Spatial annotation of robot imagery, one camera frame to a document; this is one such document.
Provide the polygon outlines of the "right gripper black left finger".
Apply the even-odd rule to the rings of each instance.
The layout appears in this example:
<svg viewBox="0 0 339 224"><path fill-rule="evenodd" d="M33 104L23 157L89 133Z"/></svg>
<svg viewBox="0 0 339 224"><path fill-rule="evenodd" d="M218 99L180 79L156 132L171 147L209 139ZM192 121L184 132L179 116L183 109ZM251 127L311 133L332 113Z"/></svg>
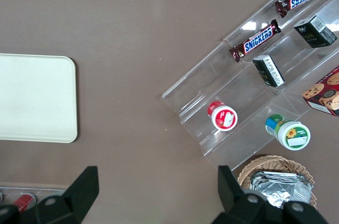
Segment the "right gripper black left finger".
<svg viewBox="0 0 339 224"><path fill-rule="evenodd" d="M98 194L98 168L89 166L63 195L50 196L35 207L37 223L82 223Z"/></svg>

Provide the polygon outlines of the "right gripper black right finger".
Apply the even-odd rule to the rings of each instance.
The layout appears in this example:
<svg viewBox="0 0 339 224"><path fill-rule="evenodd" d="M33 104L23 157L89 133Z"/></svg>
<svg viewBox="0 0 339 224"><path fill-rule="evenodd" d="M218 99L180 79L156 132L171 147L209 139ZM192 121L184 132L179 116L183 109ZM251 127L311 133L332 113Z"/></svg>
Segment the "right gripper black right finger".
<svg viewBox="0 0 339 224"><path fill-rule="evenodd" d="M218 194L224 212L213 223L262 223L265 201L253 193L245 193L229 166L218 167Z"/></svg>

